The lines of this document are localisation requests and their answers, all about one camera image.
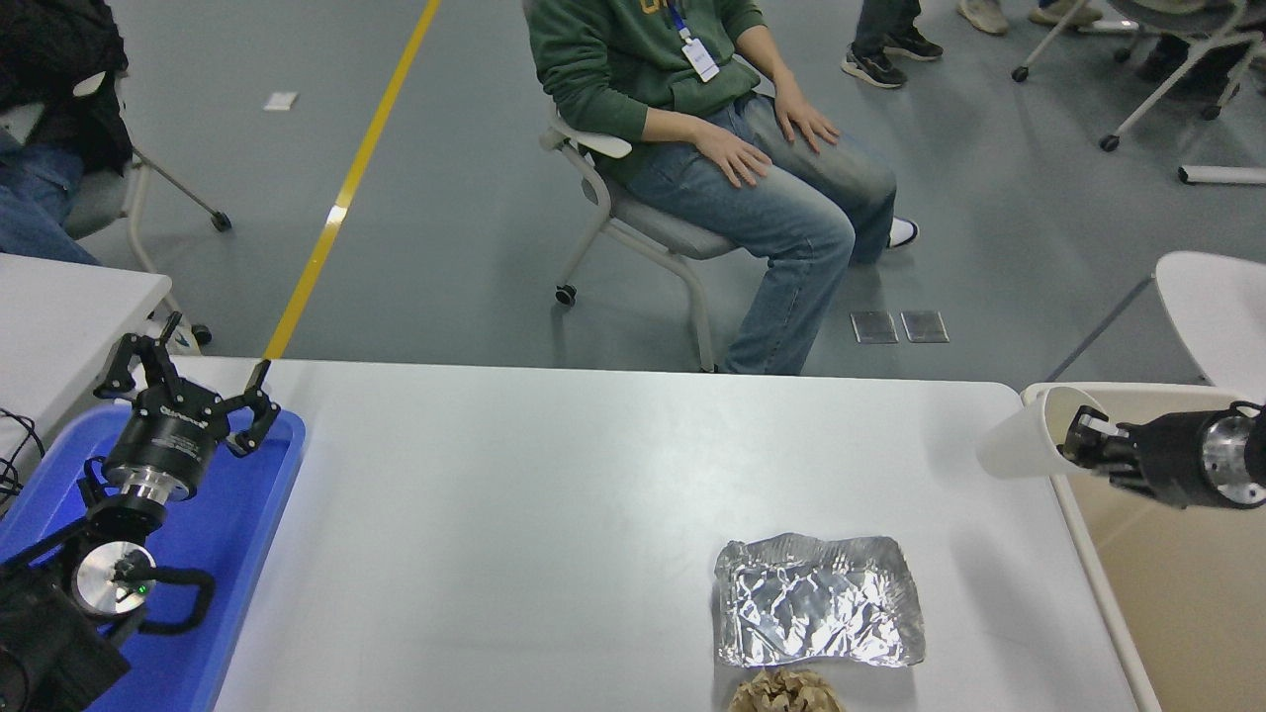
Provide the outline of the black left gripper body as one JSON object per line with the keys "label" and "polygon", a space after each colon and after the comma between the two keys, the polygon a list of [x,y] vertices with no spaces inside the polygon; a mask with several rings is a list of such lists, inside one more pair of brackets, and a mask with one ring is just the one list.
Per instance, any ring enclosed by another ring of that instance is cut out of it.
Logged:
{"label": "black left gripper body", "polygon": [[147,467],[175,478],[181,490],[197,490],[227,438],[227,412],[216,409],[218,399],[200,385],[187,385],[180,400],[163,386],[141,391],[104,462],[111,486],[120,488],[129,473]]}

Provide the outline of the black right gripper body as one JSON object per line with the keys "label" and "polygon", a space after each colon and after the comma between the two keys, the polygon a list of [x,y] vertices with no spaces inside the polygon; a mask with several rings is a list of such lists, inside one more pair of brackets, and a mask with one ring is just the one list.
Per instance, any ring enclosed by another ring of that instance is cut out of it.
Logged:
{"label": "black right gripper body", "polygon": [[1204,474],[1203,445],[1215,410],[1176,410],[1147,423],[1128,423],[1139,473],[1158,503],[1218,505],[1218,493]]}

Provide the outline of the person's left hand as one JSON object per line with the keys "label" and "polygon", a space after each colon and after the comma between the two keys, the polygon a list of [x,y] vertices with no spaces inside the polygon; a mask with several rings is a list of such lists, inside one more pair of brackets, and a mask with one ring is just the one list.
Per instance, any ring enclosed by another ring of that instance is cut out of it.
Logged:
{"label": "person's left hand", "polygon": [[841,143],[841,130],[806,99],[794,73],[774,73],[774,117],[787,143],[805,141],[808,148],[820,153],[820,144]]}

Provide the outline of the person's right hand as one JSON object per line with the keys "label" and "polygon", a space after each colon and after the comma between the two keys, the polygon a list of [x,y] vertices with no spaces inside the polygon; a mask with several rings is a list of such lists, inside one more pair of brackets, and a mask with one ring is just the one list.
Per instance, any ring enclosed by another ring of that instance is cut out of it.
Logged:
{"label": "person's right hand", "polygon": [[693,130],[693,144],[711,161],[733,188],[756,188],[768,176],[772,160],[763,149],[741,139],[741,136],[710,123],[701,123]]}

